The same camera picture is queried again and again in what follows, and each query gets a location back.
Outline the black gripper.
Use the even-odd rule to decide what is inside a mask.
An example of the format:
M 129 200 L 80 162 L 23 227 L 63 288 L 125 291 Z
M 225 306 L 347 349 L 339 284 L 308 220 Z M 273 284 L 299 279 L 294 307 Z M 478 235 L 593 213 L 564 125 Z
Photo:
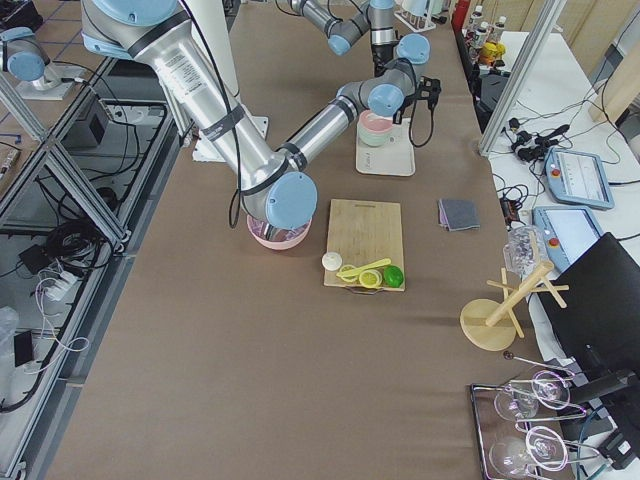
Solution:
M 386 44 L 371 44 L 374 75 L 381 76 L 386 71 L 386 65 L 394 58 L 396 42 Z
M 441 91 L 441 81 L 439 79 L 422 77 L 416 87 L 416 91 L 404 99 L 400 108 L 393 115 L 393 123 L 400 125 L 406 108 L 414 107 L 419 101 L 426 101 L 428 110 L 434 113 Z

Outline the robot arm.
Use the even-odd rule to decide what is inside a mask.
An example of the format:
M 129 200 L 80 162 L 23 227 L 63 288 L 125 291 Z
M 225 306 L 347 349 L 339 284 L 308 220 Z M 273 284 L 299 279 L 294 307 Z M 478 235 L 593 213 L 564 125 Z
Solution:
M 397 38 L 392 1 L 366 1 L 344 21 L 315 1 L 293 1 L 293 12 L 322 30 L 343 55 L 364 35 L 377 66 L 373 78 L 341 87 L 336 97 L 278 149 L 266 143 L 249 110 L 220 75 L 231 53 L 220 2 L 84 1 L 85 47 L 149 66 L 201 134 L 237 176 L 233 205 L 277 229 L 294 230 L 313 217 L 318 200 L 307 165 L 365 110 L 391 117 L 421 91 L 430 58 L 428 39 Z
M 399 42 L 394 27 L 394 1 L 365 1 L 347 19 L 334 16 L 329 4 L 323 6 L 318 1 L 293 0 L 287 4 L 294 15 L 307 19 L 325 34 L 330 49 L 338 56 L 344 56 L 369 34 L 375 77 L 380 77 L 393 60 Z

